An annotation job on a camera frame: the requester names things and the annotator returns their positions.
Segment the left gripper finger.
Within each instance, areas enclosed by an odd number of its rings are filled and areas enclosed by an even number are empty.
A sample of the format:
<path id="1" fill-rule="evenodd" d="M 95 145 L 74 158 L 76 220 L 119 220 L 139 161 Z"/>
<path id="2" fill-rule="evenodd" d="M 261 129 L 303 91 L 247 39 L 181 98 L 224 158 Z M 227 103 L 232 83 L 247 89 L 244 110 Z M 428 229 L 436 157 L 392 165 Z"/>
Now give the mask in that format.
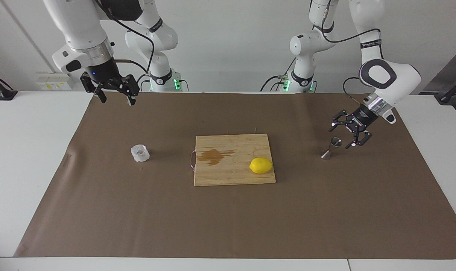
<path id="1" fill-rule="evenodd" d="M 329 132 L 332 132 L 339 126 L 344 126 L 350 132 L 355 132 L 355 117 L 348 114 L 346 110 L 339 111 L 332 119 Z"/>
<path id="2" fill-rule="evenodd" d="M 350 132 L 353 134 L 353 139 L 345 146 L 345 149 L 351 146 L 363 146 L 371 138 L 371 133 L 366 130 L 360 131 L 359 129 L 355 129 L 353 131 L 350 130 Z"/>

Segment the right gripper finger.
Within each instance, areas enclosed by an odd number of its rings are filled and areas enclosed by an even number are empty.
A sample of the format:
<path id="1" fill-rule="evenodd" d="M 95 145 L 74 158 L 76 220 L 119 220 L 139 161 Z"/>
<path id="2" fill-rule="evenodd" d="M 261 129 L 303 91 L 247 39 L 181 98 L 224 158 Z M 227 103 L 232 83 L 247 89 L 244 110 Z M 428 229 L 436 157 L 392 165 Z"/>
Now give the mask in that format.
<path id="1" fill-rule="evenodd" d="M 92 79 L 87 73 L 83 73 L 81 75 L 81 83 L 85 88 L 85 91 L 89 94 L 93 94 L 94 96 L 98 97 L 101 103 L 106 103 L 106 95 L 104 94 L 103 84 L 99 83 L 97 86 L 94 86 Z"/>
<path id="2" fill-rule="evenodd" d="M 135 105 L 139 90 L 139 85 L 133 75 L 121 77 L 121 82 L 118 85 L 117 91 L 127 97 L 128 105 Z"/>

